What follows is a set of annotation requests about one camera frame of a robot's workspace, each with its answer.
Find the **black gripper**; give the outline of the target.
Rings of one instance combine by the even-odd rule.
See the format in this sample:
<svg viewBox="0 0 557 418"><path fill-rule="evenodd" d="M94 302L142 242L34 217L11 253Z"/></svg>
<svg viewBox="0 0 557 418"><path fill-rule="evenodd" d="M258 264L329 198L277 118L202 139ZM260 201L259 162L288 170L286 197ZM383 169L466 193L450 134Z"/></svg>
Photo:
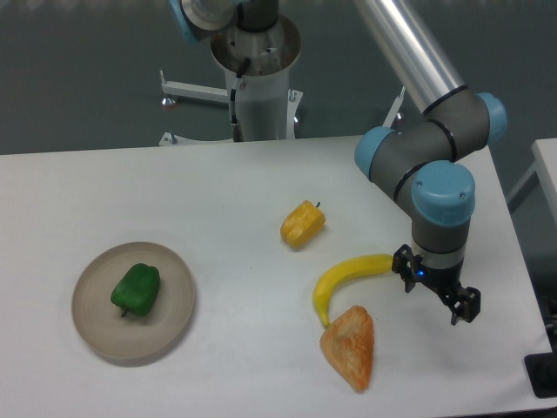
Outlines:
<svg viewBox="0 0 557 418"><path fill-rule="evenodd" d="M456 326L460 321L471 323L480 313L481 306L480 290L461 287L462 265L461 260L448 268L426 266L423 258L404 244L393 255L392 271L404 281L406 293L410 293L417 283L436 293L451 311L451 325Z"/></svg>

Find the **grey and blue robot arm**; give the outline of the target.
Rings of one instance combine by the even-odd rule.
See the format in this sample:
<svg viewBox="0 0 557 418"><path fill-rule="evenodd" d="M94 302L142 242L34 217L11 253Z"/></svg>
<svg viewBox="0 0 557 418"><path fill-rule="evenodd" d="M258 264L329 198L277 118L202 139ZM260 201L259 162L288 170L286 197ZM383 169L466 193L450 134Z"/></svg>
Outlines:
<svg viewBox="0 0 557 418"><path fill-rule="evenodd" d="M225 71L233 140L286 138L287 74L300 36L278 3L173 1L170 7L183 36L209 39ZM402 133L371 129L354 152L356 166L411 220L412 241L394 254L393 271L406 290L420 283L435 292L453 321L471 322L480 313L480 292L460 284L460 271L475 183L460 160L505 134L505 107L468 89L409 3L358 1L356 8L423 116Z"/></svg>

